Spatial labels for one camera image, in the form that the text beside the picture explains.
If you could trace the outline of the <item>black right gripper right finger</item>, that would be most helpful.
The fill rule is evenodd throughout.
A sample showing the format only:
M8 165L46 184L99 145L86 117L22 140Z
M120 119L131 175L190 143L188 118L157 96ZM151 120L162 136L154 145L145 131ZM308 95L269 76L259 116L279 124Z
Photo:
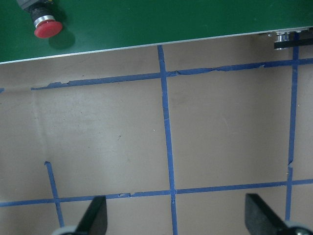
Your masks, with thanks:
M245 226L250 235L292 235L293 229L255 193L245 196Z

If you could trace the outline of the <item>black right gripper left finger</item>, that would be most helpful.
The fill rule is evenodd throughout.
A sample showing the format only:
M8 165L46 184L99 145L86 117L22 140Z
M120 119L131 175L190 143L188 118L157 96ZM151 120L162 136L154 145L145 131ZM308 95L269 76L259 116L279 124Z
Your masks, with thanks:
M107 203L105 196L96 196L91 201L74 235L105 235L108 228Z

